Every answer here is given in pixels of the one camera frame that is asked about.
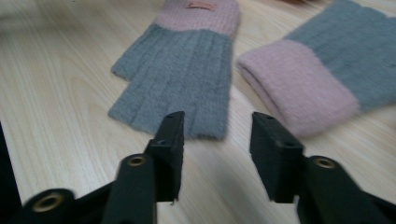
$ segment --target glove label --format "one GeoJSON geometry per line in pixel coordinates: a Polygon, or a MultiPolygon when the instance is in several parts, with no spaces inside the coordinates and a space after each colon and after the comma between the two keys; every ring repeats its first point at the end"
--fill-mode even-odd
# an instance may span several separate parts
{"type": "Polygon", "coordinates": [[[217,5],[213,3],[201,2],[201,1],[189,1],[186,8],[202,8],[211,11],[216,10],[217,5]]]}

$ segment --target knitted fabric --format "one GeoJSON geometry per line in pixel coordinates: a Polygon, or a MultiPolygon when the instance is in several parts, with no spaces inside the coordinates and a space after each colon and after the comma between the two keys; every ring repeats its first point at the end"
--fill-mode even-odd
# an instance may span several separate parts
{"type": "Polygon", "coordinates": [[[206,1],[214,6],[208,9],[190,3],[165,1],[155,22],[112,67],[131,83],[110,117],[155,133],[165,115],[183,110],[186,137],[225,135],[238,5],[206,1]]]}
{"type": "Polygon", "coordinates": [[[308,136],[396,102],[396,19],[338,0],[237,67],[289,130],[308,136]]]}

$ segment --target ribbed cuff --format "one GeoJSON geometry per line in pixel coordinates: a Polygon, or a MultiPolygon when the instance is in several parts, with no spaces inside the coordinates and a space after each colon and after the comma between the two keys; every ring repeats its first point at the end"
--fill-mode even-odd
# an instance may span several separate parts
{"type": "Polygon", "coordinates": [[[271,113],[298,136],[321,132],[359,112],[355,96],[298,42],[280,40],[249,51],[237,67],[271,113]]]}
{"type": "Polygon", "coordinates": [[[395,36],[396,18],[335,0],[285,39],[311,49],[368,111],[395,101],[395,36]]]}
{"type": "Polygon", "coordinates": [[[238,20],[234,0],[166,0],[155,23],[174,31],[206,29],[232,37],[238,20]]]}

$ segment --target pink cuff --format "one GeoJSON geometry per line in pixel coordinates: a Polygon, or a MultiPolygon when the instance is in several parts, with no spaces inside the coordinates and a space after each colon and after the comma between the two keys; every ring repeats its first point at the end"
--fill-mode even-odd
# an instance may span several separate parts
{"type": "Polygon", "coordinates": [[[155,23],[174,31],[206,29],[233,37],[238,20],[235,0],[165,0],[155,23]]]}
{"type": "Polygon", "coordinates": [[[322,132],[359,112],[355,96],[298,42],[279,40],[251,50],[236,66],[271,113],[298,136],[322,132]]]}

